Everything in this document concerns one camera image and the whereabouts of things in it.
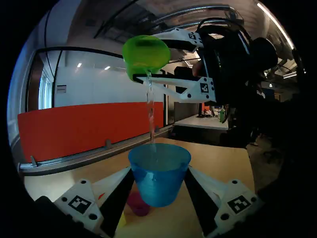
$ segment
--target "blue cup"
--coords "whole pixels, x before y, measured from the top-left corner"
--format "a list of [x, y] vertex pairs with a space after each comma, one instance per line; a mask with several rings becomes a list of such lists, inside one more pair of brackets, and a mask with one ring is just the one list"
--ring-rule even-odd
[[143, 201], [164, 207], [177, 197], [191, 155], [180, 146], [155, 143], [132, 149], [128, 158]]

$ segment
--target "wall sign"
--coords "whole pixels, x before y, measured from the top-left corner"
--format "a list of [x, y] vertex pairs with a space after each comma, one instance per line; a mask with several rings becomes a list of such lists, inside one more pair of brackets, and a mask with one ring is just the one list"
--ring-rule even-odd
[[57, 85], [57, 93], [66, 93], [66, 85]]

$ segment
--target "floor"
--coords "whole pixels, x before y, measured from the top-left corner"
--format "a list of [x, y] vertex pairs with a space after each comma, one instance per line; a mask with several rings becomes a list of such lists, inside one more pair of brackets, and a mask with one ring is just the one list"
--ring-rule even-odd
[[277, 179], [282, 159], [274, 159], [268, 163], [268, 157], [263, 153], [272, 150], [270, 141], [265, 137], [258, 137], [256, 142], [258, 146], [249, 144], [246, 149], [252, 166], [255, 190], [258, 191]]

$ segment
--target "ceiling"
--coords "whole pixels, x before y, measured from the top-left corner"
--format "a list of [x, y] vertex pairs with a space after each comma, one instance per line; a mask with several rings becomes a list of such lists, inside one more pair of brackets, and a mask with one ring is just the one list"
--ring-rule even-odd
[[[69, 38], [86, 35], [92, 43], [91, 48], [94, 48], [94, 41], [96, 44], [102, 40], [123, 44], [135, 35], [152, 35], [176, 26], [195, 31], [197, 25], [193, 23], [207, 17], [230, 18], [242, 24], [253, 39], [265, 37], [275, 46], [280, 66], [268, 71], [267, 81], [293, 87], [296, 77], [283, 79], [283, 75], [296, 69], [291, 48], [257, 3], [256, 0], [82, 0], [73, 19]], [[226, 10], [210, 10], [211, 6], [220, 5]], [[200, 8], [194, 11], [166, 17], [170, 13], [197, 6]], [[104, 50], [111, 51], [111, 46], [105, 43]], [[172, 50], [171, 53], [171, 60], [195, 58], [195, 55], [179, 50]]]

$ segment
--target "ceiling pipe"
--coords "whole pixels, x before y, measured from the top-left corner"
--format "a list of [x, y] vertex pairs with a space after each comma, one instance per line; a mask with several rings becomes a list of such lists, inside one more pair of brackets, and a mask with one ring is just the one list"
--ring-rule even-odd
[[[179, 26], [173, 26], [171, 28], [168, 28], [166, 30], [164, 30], [163, 32], [167, 32], [167, 31], [171, 31], [175, 28], [183, 28], [183, 29], [186, 29], [186, 28], [190, 28], [190, 27], [195, 27], [195, 26], [198, 26], [200, 23], [200, 21], [198, 22], [191, 22], [191, 23], [185, 23], [185, 24], [182, 24], [182, 25], [179, 25]], [[206, 23], [211, 23], [211, 24], [221, 24], [221, 23], [225, 23], [225, 25], [228, 25], [228, 22], [226, 20], [209, 20], [209, 21], [205, 21], [204, 22], [204, 25]]]
[[224, 4], [214, 4], [214, 5], [209, 5], [209, 6], [194, 6], [191, 8], [184, 8], [181, 10], [177, 10], [175, 12], [171, 12], [168, 13], [156, 20], [153, 20], [152, 23], [154, 23], [155, 25], [158, 25], [168, 19], [171, 19], [173, 17], [179, 17], [182, 15], [186, 15], [186, 14], [191, 14], [191, 13], [195, 13], [195, 12], [204, 12], [204, 11], [208, 11], [208, 10], [220, 10], [220, 11], [232, 11], [235, 13], [235, 15], [237, 16], [237, 11], [230, 7], [229, 5], [224, 5]]

